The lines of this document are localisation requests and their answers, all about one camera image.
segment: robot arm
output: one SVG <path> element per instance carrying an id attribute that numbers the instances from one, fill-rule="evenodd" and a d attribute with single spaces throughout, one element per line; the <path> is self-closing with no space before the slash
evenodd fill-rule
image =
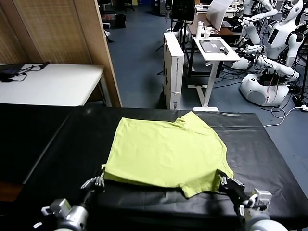
<path id="1" fill-rule="evenodd" d="M 262 53 L 262 52 L 265 52 L 266 51 L 266 47 L 263 46 L 263 45 L 254 45 L 254 46 L 247 46 L 245 49 L 244 49 L 244 53 L 246 54 L 253 54 L 253 53 Z"/>
<path id="2" fill-rule="evenodd" d="M 286 59 L 286 66 L 292 66 L 299 47 L 304 42 L 304 35 L 302 33 L 293 33 L 288 39 L 289 51 Z"/>
<path id="3" fill-rule="evenodd" d="M 268 68 L 269 71 L 276 71 L 276 73 L 282 77 L 285 77 L 288 81 L 296 81 L 299 78 L 299 73 L 292 69 L 291 67 L 285 66 L 280 64 L 276 61 L 266 58 L 265 56 L 261 55 L 257 57 L 258 65 Z"/>
<path id="4" fill-rule="evenodd" d="M 43 215 L 54 215 L 57 220 L 55 231 L 85 231 L 89 210 L 96 200 L 96 196 L 105 190 L 103 180 L 105 167 L 94 178 L 88 179 L 81 186 L 81 200 L 78 205 L 71 207 L 66 199 L 57 199 L 50 206 L 41 209 Z M 41 222 L 33 227 L 36 229 L 43 225 Z"/>
<path id="5" fill-rule="evenodd" d="M 244 218 L 246 231 L 287 231 L 280 223 L 270 219 L 267 209 L 272 195 L 268 191 L 255 189 L 252 196 L 244 193 L 245 186 L 236 179 L 229 178 L 226 173 L 217 170 L 220 177 L 219 191 L 226 193 L 234 204 L 234 211 Z"/>
<path id="6" fill-rule="evenodd" d="M 269 0 L 257 0 L 266 10 L 268 10 L 265 13 L 260 13 L 252 17 L 244 17 L 242 21 L 242 25 L 244 26 L 250 40 L 254 45 L 257 45 L 261 42 L 260 36 L 257 33 L 257 30 L 253 24 L 253 22 L 256 22 L 258 20 L 261 20 L 263 18 L 271 17 L 274 16 L 278 13 L 276 9 L 273 8 Z M 247 13 L 246 15 L 251 15 L 251 7 L 252 7 L 252 1 L 247 0 L 247 3 L 245 4 L 244 2 L 244 14 Z"/>

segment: white paper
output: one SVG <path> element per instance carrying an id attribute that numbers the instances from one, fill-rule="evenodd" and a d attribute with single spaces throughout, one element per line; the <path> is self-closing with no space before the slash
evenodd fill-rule
<path id="1" fill-rule="evenodd" d="M 206 17 L 216 30 L 220 31 L 223 18 L 232 2 L 233 0 L 213 0 L 208 7 Z"/>

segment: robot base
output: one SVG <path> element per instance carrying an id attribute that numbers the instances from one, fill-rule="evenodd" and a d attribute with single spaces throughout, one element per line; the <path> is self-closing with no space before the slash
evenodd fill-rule
<path id="1" fill-rule="evenodd" d="M 289 88 L 285 85 L 263 86 L 261 74 L 246 75 L 240 86 L 243 96 L 250 102 L 260 106 L 279 106 L 287 96 Z"/>

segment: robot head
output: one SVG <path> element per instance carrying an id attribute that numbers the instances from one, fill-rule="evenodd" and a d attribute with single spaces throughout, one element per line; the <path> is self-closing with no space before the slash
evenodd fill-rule
<path id="1" fill-rule="evenodd" d="M 303 0 L 286 0 L 282 8 L 282 21 L 296 18 L 302 11 L 303 5 Z"/>

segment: black table cover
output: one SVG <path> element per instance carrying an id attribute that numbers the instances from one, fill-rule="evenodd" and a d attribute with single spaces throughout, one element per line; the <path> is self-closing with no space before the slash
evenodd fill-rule
<path id="1" fill-rule="evenodd" d="M 175 121 L 187 111 L 77 107 L 49 145 L 18 201 L 38 209 L 56 198 L 75 203 L 78 189 L 106 163 L 122 117 Z M 308 226 L 308 200 L 288 165 L 255 114 L 195 112 L 221 137 L 235 178 L 273 194 L 269 213 L 290 229 Z M 90 221 L 162 224 L 177 227 L 214 227 L 231 230 L 239 225 L 233 204 L 225 195 L 200 193 L 185 199 L 180 189 L 142 187 L 106 181 Z"/>
<path id="2" fill-rule="evenodd" d="M 74 107 L 0 104 L 0 180 L 22 184 Z"/>

